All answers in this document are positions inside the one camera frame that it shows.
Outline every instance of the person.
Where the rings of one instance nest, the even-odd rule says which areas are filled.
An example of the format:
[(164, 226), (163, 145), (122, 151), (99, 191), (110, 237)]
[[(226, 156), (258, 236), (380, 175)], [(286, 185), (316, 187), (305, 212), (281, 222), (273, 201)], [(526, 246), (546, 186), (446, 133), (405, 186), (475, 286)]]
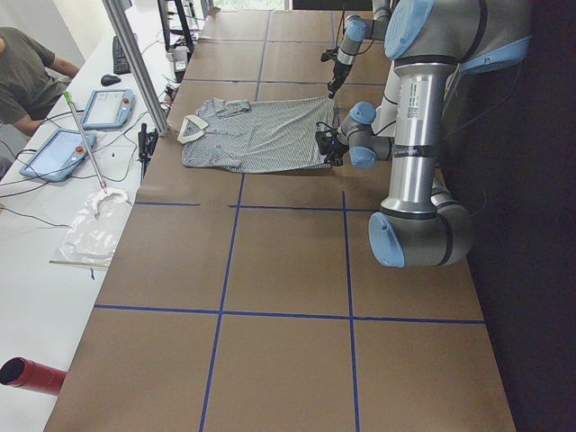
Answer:
[(70, 78), (79, 70), (21, 31), (0, 27), (0, 122), (29, 137), (66, 88), (46, 68)]

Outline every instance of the red cylinder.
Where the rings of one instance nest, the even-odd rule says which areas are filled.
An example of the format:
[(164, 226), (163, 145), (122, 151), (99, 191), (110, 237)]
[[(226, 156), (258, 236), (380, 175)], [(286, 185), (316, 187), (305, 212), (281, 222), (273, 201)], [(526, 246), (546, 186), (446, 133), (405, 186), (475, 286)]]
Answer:
[(8, 360), (0, 369), (0, 383), (25, 390), (58, 396), (66, 372), (16, 357)]

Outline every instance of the brown table surface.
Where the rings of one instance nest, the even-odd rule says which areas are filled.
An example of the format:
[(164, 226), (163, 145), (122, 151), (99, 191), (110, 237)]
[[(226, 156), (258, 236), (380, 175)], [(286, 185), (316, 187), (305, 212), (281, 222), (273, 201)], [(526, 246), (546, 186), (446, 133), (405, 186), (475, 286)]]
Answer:
[[(216, 13), (170, 125), (211, 97), (326, 95), (338, 19)], [(388, 67), (376, 42), (340, 116)], [(372, 256), (389, 163), (241, 175), (181, 152), (158, 143), (46, 431), (515, 430), (466, 262)]]

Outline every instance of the white table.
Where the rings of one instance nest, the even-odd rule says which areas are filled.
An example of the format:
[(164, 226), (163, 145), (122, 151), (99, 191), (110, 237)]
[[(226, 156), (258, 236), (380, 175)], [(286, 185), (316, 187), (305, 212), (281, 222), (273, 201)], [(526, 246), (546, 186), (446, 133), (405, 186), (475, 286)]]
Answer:
[[(168, 79), (174, 79), (166, 60), (164, 45), (160, 42), (160, 20), (153, 0), (139, 0), (127, 12), (132, 29), (138, 35), (141, 50), (152, 83), (159, 95)], [(102, 42), (87, 60), (70, 84), (76, 106), (83, 109), (92, 90), (102, 88), (102, 75), (112, 73), (112, 34)], [(122, 75), (121, 82), (106, 88), (130, 88), (136, 95), (133, 114), (120, 131), (103, 133), (98, 148), (115, 139), (136, 122), (147, 108), (132, 76)], [(68, 112), (63, 98), (50, 116)], [(75, 129), (71, 117), (55, 119), (63, 128)], [(154, 128), (149, 115), (141, 118), (127, 137), (137, 142), (140, 124), (146, 122), (148, 131)], [(37, 149), (56, 129), (56, 125), (43, 124), (28, 143), (27, 149)], [(129, 193), (133, 200), (140, 185), (141, 164), (134, 143), (117, 139), (111, 146), (96, 154), (103, 174), (121, 178), (128, 169), (126, 179), (120, 183), (108, 182)], [(21, 155), (22, 160), (30, 156)], [(15, 194), (41, 185), (40, 180), (9, 184), (23, 180), (18, 174), (22, 164), (15, 162), (0, 183), (0, 195)], [(90, 176), (94, 170), (85, 161), (74, 176)], [(68, 179), (61, 184), (47, 184), (42, 188), (14, 197), (0, 198), (5, 207), (61, 224), (69, 224), (82, 208), (86, 197), (98, 190), (95, 177), (81, 180)], [(15, 356), (67, 370), (82, 336), (88, 316), (103, 282), (105, 271), (89, 268), (50, 264), (54, 251), (66, 229), (51, 228), (36, 220), (0, 212), (0, 363)], [(43, 430), (56, 398), (53, 396), (0, 386), (0, 430), (2, 432), (38, 432)]]

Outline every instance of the person's arm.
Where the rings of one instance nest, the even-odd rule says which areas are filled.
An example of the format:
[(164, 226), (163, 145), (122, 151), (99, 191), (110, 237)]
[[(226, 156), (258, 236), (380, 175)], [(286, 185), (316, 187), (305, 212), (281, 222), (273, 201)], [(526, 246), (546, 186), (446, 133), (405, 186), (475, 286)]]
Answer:
[(44, 120), (33, 120), (30, 115), (26, 114), (19, 121), (13, 123), (13, 126), (21, 133), (31, 137), (43, 123)]
[(71, 78), (75, 77), (80, 70), (76, 65), (58, 56), (54, 58), (52, 64), (48, 66), (48, 69), (55, 70), (59, 74), (66, 75), (67, 77)]

